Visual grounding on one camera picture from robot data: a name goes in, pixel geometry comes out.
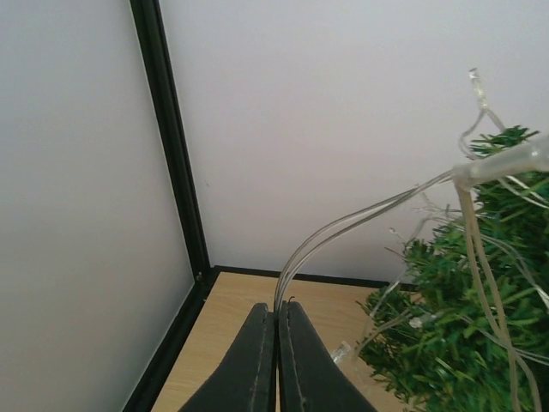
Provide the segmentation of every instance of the black plastic jaw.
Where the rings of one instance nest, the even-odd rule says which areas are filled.
[[[333,362],[303,307],[284,302],[278,322],[253,306],[212,376],[180,412],[376,412]]]
[[[298,302],[278,319],[281,412],[376,412],[334,363]]]
[[[179,412],[274,412],[275,405],[275,320],[257,303],[223,361]]]

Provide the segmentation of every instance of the white panel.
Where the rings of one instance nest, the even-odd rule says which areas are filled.
[[[0,6],[0,410],[120,410],[192,285],[126,2]]]
[[[161,4],[214,264],[279,270],[328,221],[450,168],[477,115],[473,67],[507,125],[549,126],[548,2]],[[389,228],[410,234],[418,205],[306,271],[395,276]]]

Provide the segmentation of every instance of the black metal edge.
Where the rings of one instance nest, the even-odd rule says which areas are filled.
[[[210,271],[209,279],[215,279],[219,272]],[[162,343],[154,353],[145,373],[134,389],[130,399],[124,407],[124,412],[150,412],[158,395],[164,387],[173,365],[179,357],[181,348],[187,341],[193,326],[204,306],[210,292],[210,288],[204,288],[195,283],[187,299],[179,309],[178,315],[173,319],[172,325],[164,336]]]
[[[130,5],[190,265],[195,280],[201,282],[210,269],[208,249],[202,229],[160,5],[158,0],[130,0]]]
[[[264,276],[264,277],[278,277],[280,272],[275,272],[273,270],[260,270],[260,269],[246,269],[246,268],[236,268],[232,266],[214,266],[214,269],[219,274],[220,272],[242,274],[242,275],[251,275],[251,276]],[[388,286],[388,282],[383,281],[371,281],[369,279],[355,279],[352,277],[336,277],[336,276],[321,276],[321,275],[306,275],[306,274],[297,274],[294,277],[297,281],[308,281],[308,282],[320,282],[320,283],[331,283],[336,285],[347,285],[347,286],[360,286],[362,288],[375,288],[380,289]],[[401,283],[401,288],[403,290],[414,291],[415,286],[410,283]]]

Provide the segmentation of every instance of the artificial christmas tree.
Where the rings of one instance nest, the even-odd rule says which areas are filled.
[[[476,157],[486,157],[534,134],[517,126],[497,136],[481,136],[470,149]],[[519,180],[476,186],[476,216],[510,340],[533,371],[543,409],[549,410],[549,315],[543,294],[549,290],[549,178],[540,172],[516,177]],[[448,209],[431,218],[440,224],[434,238],[404,245],[415,292],[397,287],[386,293],[385,288],[361,304],[367,314],[375,311],[370,321],[376,331],[360,343],[359,357],[412,410],[513,410],[508,349],[482,309],[471,276],[464,221]],[[495,313],[487,282],[484,290]],[[522,410],[534,410],[520,368],[517,378]]]

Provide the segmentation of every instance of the light wood surface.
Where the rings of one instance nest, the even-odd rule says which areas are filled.
[[[276,279],[221,273],[209,295],[181,354],[168,377],[153,412],[175,412],[189,399],[220,364],[250,309],[257,302],[272,307]],[[365,314],[356,301],[364,301],[374,289],[318,282],[293,281],[288,294],[294,296],[315,326],[329,352],[342,341],[351,346],[359,339]],[[347,360],[342,371],[379,412],[396,412],[402,404],[369,378],[369,367],[361,360]]]

